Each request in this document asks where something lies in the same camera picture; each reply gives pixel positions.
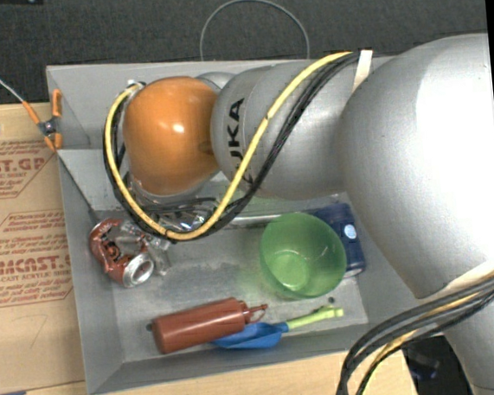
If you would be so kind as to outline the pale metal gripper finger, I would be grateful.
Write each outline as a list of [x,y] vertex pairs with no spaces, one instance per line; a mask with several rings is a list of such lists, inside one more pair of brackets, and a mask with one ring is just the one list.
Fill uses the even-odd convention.
[[150,253],[155,265],[155,271],[159,276],[166,275],[171,264],[168,255],[170,242],[165,239],[150,239],[147,242],[148,253]]
[[145,232],[133,224],[119,226],[119,245],[124,248],[146,246]]

